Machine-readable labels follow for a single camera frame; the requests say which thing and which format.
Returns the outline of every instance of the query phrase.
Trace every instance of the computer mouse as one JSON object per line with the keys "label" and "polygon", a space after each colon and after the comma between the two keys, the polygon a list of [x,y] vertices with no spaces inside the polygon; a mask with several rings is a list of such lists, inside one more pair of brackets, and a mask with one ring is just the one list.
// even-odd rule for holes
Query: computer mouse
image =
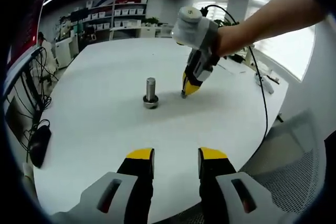
{"label": "computer mouse", "polygon": [[31,136],[28,150],[31,162],[37,168],[41,168],[47,147],[51,137],[51,131],[48,126],[43,125]]}

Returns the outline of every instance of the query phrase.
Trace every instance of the human hand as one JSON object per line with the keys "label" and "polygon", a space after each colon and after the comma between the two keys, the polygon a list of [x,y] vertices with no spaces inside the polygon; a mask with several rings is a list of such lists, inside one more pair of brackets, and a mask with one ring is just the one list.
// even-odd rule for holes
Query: human hand
{"label": "human hand", "polygon": [[220,57],[233,54],[249,45],[241,24],[223,26],[218,29],[218,35],[212,47],[212,52]]}

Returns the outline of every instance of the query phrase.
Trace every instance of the desk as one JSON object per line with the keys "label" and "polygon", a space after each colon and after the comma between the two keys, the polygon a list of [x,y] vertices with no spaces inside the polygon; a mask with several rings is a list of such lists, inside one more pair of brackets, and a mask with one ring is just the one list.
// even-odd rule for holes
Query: desk
{"label": "desk", "polygon": [[[239,170],[261,144],[265,111],[261,88],[245,65],[221,59],[200,90],[182,99],[187,46],[173,39],[124,39],[87,46],[55,86],[52,136],[36,190],[48,214],[68,211],[108,171],[117,171],[138,148],[155,148],[154,195],[149,223],[200,202],[197,149],[222,150]],[[146,78],[156,78],[159,107],[143,107]],[[280,78],[265,93],[269,125],[288,84]]]}
{"label": "desk", "polygon": [[110,40],[113,40],[115,31],[122,31],[122,30],[136,30],[137,38],[154,38],[156,31],[161,30],[161,27],[156,26],[113,27],[110,29]]}

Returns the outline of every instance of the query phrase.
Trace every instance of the human arm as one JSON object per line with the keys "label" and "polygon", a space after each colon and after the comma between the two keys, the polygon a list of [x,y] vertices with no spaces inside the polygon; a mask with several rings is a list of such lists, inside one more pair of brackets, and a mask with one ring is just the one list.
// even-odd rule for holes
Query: human arm
{"label": "human arm", "polygon": [[322,21],[326,10],[316,0],[271,0],[246,21],[218,30],[216,54],[232,54],[252,43]]}

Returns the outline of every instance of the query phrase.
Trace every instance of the white cabinet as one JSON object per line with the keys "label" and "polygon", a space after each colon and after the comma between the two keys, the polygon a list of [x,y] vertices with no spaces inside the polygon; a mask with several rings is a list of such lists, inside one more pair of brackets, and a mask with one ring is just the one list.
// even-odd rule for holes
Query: white cabinet
{"label": "white cabinet", "polygon": [[155,27],[142,27],[140,29],[140,38],[155,38]]}
{"label": "white cabinet", "polygon": [[72,61],[70,46],[72,38],[64,39],[56,43],[55,53],[59,63],[59,68],[67,67]]}

